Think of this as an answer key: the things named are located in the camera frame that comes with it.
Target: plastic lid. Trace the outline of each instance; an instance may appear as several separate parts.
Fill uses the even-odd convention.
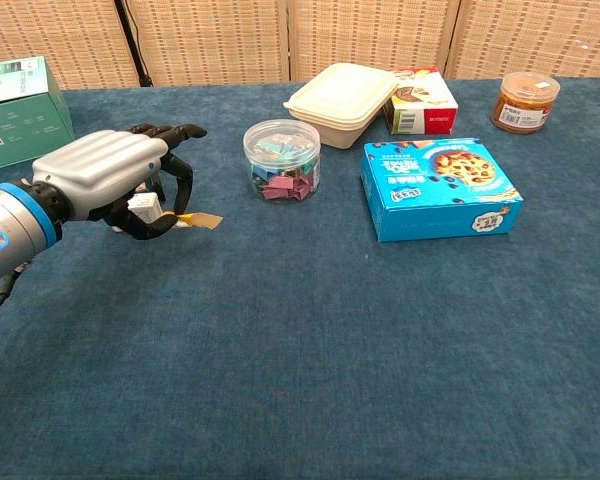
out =
[[[320,134],[298,120],[267,120],[244,134],[244,153],[264,168],[289,169],[304,165],[320,152]]]
[[[514,72],[502,79],[500,88],[510,97],[541,102],[554,100],[560,84],[542,73]]]
[[[391,96],[398,80],[377,68],[334,63],[294,93],[284,106],[335,124],[364,124]]]
[[[333,122],[330,120],[326,120],[324,117],[316,117],[313,115],[307,115],[304,113],[300,113],[300,112],[296,112],[295,110],[289,109],[289,113],[300,119],[300,120],[304,120],[305,122],[309,122],[312,123],[314,125],[324,125],[327,127],[331,127],[331,128],[335,128],[336,130],[341,130],[343,132],[346,131],[351,131],[351,130],[358,130],[360,127],[362,127],[365,123],[367,123],[367,119],[363,119],[361,122],[358,123],[351,123],[351,124],[344,124],[344,123],[339,123],[339,122]]]

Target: cookie picture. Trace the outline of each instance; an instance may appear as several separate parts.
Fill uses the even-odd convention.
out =
[[[496,170],[491,163],[480,155],[469,152],[438,155],[435,170],[440,175],[456,177],[470,187],[486,185],[496,177]]]
[[[396,96],[405,102],[426,102],[429,92],[420,87],[402,87],[398,89]]]

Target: jar label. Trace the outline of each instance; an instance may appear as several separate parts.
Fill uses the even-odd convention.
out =
[[[544,125],[549,116],[549,108],[542,110],[525,110],[512,107],[506,103],[500,112],[500,122],[510,127],[536,128]]]

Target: beige food container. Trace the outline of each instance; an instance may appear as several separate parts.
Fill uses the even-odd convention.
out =
[[[294,117],[313,125],[323,144],[349,148],[391,98],[397,83],[392,72],[334,63],[284,106]]]

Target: clear plastic container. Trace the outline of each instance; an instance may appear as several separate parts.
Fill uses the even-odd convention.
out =
[[[244,134],[254,190],[267,201],[301,202],[320,184],[320,134],[298,120],[268,120]]]
[[[560,84],[541,73],[515,72],[502,80],[491,120],[512,133],[533,133],[547,121]]]
[[[391,98],[397,84],[392,72],[334,63],[284,106],[292,116],[313,125],[325,145],[349,148]]]

